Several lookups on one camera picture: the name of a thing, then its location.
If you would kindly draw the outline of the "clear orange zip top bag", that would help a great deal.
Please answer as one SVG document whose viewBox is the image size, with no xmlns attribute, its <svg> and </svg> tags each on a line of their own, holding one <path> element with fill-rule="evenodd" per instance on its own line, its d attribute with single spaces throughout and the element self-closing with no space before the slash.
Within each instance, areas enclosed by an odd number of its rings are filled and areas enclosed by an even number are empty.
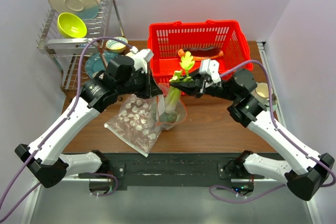
<svg viewBox="0 0 336 224">
<path fill-rule="evenodd" d="M 170 86 L 167 83 L 159 83 L 159 88 L 163 94 L 155 97 L 154 102 L 156 109 L 154 110 L 154 118 L 156 126 L 159 126 L 162 130 L 168 131 L 186 119 L 187 109 L 181 99 L 173 99 L 173 101 L 176 101 L 175 105 L 165 102 L 170 89 Z"/>
</svg>

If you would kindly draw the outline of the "green toy vegetable stick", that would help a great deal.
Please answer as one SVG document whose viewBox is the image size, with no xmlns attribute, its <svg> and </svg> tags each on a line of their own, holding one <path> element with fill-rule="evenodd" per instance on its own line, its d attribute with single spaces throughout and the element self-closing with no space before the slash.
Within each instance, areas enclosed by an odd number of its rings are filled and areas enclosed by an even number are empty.
<svg viewBox="0 0 336 224">
<path fill-rule="evenodd" d="M 195 60 L 190 52 L 181 57 L 180 67 L 181 70 L 174 71 L 169 84 L 178 84 L 180 82 L 189 82 L 192 80 L 189 71 L 195 64 Z M 181 98 L 181 91 L 178 88 L 170 86 L 169 92 L 165 97 L 165 121 L 167 123 L 174 123 L 178 117 L 176 107 Z"/>
</svg>

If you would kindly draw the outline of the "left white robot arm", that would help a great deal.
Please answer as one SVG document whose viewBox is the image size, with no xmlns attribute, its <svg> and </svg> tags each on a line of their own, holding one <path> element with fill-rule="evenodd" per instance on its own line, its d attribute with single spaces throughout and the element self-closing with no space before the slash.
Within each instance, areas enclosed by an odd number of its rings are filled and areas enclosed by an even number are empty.
<svg viewBox="0 0 336 224">
<path fill-rule="evenodd" d="M 84 83 L 79 96 L 41 137 L 16 147 L 17 156 L 44 187 L 53 187 L 74 174 L 92 173 L 97 178 L 108 174 L 110 162 L 100 151 L 71 155 L 63 151 L 90 121 L 116 103 L 118 96 L 135 94 L 148 99 L 162 94 L 148 72 L 150 59 L 140 54 L 111 59 L 106 70 Z"/>
</svg>

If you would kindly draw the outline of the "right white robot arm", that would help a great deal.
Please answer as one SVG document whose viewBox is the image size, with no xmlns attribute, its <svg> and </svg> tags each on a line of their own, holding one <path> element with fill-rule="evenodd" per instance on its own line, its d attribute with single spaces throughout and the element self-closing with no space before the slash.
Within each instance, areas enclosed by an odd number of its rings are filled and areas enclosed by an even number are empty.
<svg viewBox="0 0 336 224">
<path fill-rule="evenodd" d="M 228 111 L 233 120 L 263 138 L 283 158 L 278 161 L 243 151 L 224 167 L 237 177 L 261 175 L 274 179 L 305 201 L 327 187 L 329 176 L 335 177 L 335 160 L 330 154 L 319 154 L 298 140 L 252 95 L 257 83 L 249 70 L 238 69 L 228 80 L 221 80 L 216 71 L 195 70 L 189 76 L 173 77 L 170 86 L 197 98 L 206 94 L 232 101 Z"/>
</svg>

